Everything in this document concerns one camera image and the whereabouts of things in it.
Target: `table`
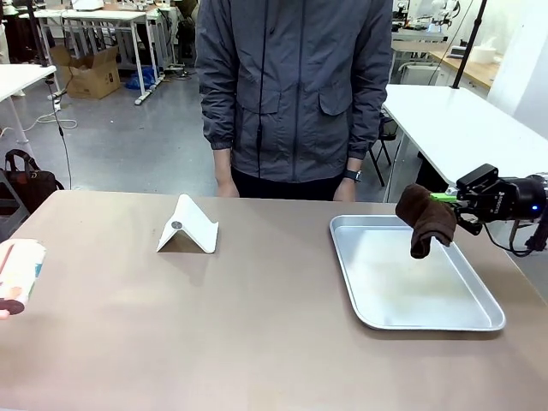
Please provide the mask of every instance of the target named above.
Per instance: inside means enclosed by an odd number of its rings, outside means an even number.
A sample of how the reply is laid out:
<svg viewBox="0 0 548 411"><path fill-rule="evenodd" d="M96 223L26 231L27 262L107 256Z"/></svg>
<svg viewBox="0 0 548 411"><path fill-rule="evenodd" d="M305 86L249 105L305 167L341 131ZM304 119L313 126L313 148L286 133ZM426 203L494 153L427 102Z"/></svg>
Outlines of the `table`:
<svg viewBox="0 0 548 411"><path fill-rule="evenodd" d="M437 62L441 61L443 66L448 67L453 71L457 71L461 67L462 60L459 58L444 57L444 52L445 51L437 50L430 51L430 54ZM495 77L497 77L499 69L500 64L495 62L488 64L467 62L463 76L490 89Z"/></svg>
<svg viewBox="0 0 548 411"><path fill-rule="evenodd" d="M441 70L438 74L436 86L452 86L462 60L445 56L445 50L430 51L430 55L434 61L441 62ZM483 99L487 99L499 69L500 63L468 62L462 75L461 87L467 88Z"/></svg>
<svg viewBox="0 0 548 411"><path fill-rule="evenodd" d="M393 205L196 201L220 222L213 255L182 238L154 253L177 197L61 192L29 218L15 236L48 254L27 311L0 324L0 407L545 409L548 308L484 236L456 240L504 332L373 331L328 225Z"/></svg>
<svg viewBox="0 0 548 411"><path fill-rule="evenodd" d="M432 41L441 42L445 40L444 33L428 32L426 30L410 30L401 28L392 33L392 40L401 41Z"/></svg>
<svg viewBox="0 0 548 411"><path fill-rule="evenodd" d="M146 13L146 18L152 23L153 37L155 38L154 48L156 50L158 66L163 68L164 72L179 69L176 64L175 54L179 21L177 11L177 7L168 5L158 6Z"/></svg>
<svg viewBox="0 0 548 411"><path fill-rule="evenodd" d="M427 63L432 60L431 52L445 52L447 44L431 43L424 41L392 41L392 65L390 67L390 78L394 77L395 83L399 83L400 75L394 74L394 70L399 72L399 68L405 63Z"/></svg>
<svg viewBox="0 0 548 411"><path fill-rule="evenodd" d="M142 102L148 98L156 87L163 81L164 77L162 75L158 76L156 60L154 56L154 48L152 46L152 31L149 25L149 19L146 18L147 12L145 11L131 11L126 9L101 9L95 11L78 11L72 9L45 9L39 10L34 13L37 20L40 22L40 29L42 35L42 42L45 48L45 54L53 63L50 56L50 46L46 39L45 29L47 27L62 27L63 30L68 31L75 40L74 48L76 52L76 57L83 57L90 52L96 53L101 47L106 47L104 42L104 32L103 24L106 25L107 35L111 36L110 27L115 29L116 42L119 46L119 52L122 56L122 61L128 61L126 42L123 39L124 33L130 33L132 48L135 58L135 67L137 69L137 75L139 76L140 84L140 96L135 100L136 105L142 104ZM154 71L154 84L150 89L145 89L145 83L143 81L142 67L139 57L139 47L137 45L137 33L135 29L135 24L137 22L144 22L146 25L146 33L148 36L149 50L152 60L152 68ZM78 41L76 41L76 34L79 35L79 41L81 45L81 53L78 46ZM95 40L95 34L98 38L98 44ZM89 50L88 42L91 45L92 49Z"/></svg>
<svg viewBox="0 0 548 411"><path fill-rule="evenodd" d="M403 132L396 164L411 141L449 184L485 163L500 176L546 170L548 140L469 90L389 85L387 91L384 107ZM400 177L395 165L391 180Z"/></svg>
<svg viewBox="0 0 548 411"><path fill-rule="evenodd" d="M36 64L0 64L0 102L8 100L9 110L14 118L14 131L17 134L17 144L21 149L34 157L33 149L28 141L11 95L28 87L37 81L55 73L55 66L41 67Z"/></svg>

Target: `white phone stand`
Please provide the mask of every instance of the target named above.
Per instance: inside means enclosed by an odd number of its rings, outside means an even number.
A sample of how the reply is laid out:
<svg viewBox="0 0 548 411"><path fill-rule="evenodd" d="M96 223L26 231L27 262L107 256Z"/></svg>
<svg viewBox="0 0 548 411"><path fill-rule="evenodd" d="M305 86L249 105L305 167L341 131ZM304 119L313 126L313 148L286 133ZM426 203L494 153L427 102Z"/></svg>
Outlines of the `white phone stand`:
<svg viewBox="0 0 548 411"><path fill-rule="evenodd" d="M219 223L212 223L204 212L186 194L179 197L173 216L164 227L158 244L159 252L178 232L184 232L204 253L215 253Z"/></svg>

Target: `black pants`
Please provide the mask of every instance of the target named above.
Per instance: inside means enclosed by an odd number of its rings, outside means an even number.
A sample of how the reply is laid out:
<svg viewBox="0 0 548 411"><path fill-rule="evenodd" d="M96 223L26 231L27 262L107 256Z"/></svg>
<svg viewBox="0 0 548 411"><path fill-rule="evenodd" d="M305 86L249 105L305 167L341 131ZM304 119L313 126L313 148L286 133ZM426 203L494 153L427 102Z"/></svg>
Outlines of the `black pants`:
<svg viewBox="0 0 548 411"><path fill-rule="evenodd" d="M343 176L313 182L272 182L232 169L232 179L242 198L333 201Z"/></svg>

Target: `tan tabletop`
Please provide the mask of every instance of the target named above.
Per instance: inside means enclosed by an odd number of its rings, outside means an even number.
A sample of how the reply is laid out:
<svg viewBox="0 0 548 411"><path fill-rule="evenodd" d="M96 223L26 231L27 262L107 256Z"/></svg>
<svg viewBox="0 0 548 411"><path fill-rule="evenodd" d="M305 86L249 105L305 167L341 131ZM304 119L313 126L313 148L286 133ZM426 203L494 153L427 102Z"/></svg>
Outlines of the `tan tabletop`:
<svg viewBox="0 0 548 411"><path fill-rule="evenodd" d="M185 241L154 252L176 197L66 192L31 216L15 236L48 254L27 310L0 324L0 407L548 407L548 309L484 236L457 242L501 303L504 332L373 331L352 311L328 223L393 206L197 202L221 223L213 255Z"/></svg>
<svg viewBox="0 0 548 411"><path fill-rule="evenodd" d="M444 57L445 50L432 51L430 54L432 54L434 59L439 62L442 57ZM457 71L459 67L461 67L461 61L462 60L459 58L444 57L442 64L449 67L450 69L454 69L455 71ZM495 77L497 77L499 69L500 64L498 63L480 64L468 62L466 64L466 68L464 69L464 77L480 83L483 87L486 87L487 89L491 89L493 81L495 80Z"/></svg>
<svg viewBox="0 0 548 411"><path fill-rule="evenodd" d="M441 51L442 55L447 50L446 43L425 43L422 41L392 41L392 50L409 53L432 53Z"/></svg>

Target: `white wall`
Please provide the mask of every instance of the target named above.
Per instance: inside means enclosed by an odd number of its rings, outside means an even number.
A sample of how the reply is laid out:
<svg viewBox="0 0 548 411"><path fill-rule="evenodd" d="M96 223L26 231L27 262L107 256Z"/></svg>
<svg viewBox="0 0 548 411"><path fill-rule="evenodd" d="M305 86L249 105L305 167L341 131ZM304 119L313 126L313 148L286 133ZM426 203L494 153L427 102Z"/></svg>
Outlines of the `white wall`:
<svg viewBox="0 0 548 411"><path fill-rule="evenodd" d="M548 139L548 25L527 0L488 101Z"/></svg>
<svg viewBox="0 0 548 411"><path fill-rule="evenodd" d="M449 30L444 26L444 30L448 34L450 40L453 39L456 34L455 44L458 44L461 39L469 39L474 26L474 20L480 11L481 5L481 0L459 1L461 2L462 7L461 14L453 21L453 25ZM488 0L475 44L479 45L483 41L487 41L490 37L496 37L497 39L495 40L494 46L500 53L504 53L520 22L526 1L527 0ZM427 8L429 4L432 4L432 0L411 0L411 5L409 7L410 16L415 17L415 13ZM468 14L466 15L468 6L470 6L470 11L468 11ZM544 14L544 10L542 9L539 9L539 12ZM463 18L465 18L465 20L457 33L456 30Z"/></svg>
<svg viewBox="0 0 548 411"><path fill-rule="evenodd" d="M515 110L514 118L548 139L548 39L540 52L529 84L521 96L521 102Z"/></svg>

